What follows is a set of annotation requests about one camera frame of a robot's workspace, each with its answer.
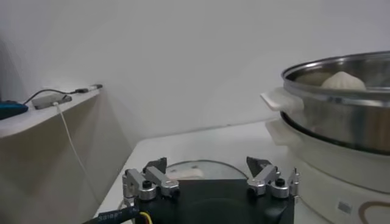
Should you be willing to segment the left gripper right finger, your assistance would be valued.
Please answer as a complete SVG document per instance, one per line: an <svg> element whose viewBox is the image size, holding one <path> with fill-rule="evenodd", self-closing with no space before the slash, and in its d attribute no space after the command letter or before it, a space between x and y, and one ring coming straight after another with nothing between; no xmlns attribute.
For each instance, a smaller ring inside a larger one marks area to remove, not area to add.
<svg viewBox="0 0 390 224"><path fill-rule="evenodd" d="M297 197L299 194L300 173L294 168L290 176L282 177L280 169L266 159L246 158L247 166L252 174L247 179L248 189L256 197L269 192L274 198Z"/></svg>

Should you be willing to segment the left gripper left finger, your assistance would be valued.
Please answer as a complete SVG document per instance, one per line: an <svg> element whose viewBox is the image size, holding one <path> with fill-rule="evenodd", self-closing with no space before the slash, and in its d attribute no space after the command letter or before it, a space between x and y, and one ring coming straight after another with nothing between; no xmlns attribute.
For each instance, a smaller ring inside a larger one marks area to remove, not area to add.
<svg viewBox="0 0 390 224"><path fill-rule="evenodd" d="M142 169L126 169L122 175L122 191L124 201L138 198L151 201L158 195L176 198L180 194L177 180L166 176L167 159L149 161Z"/></svg>

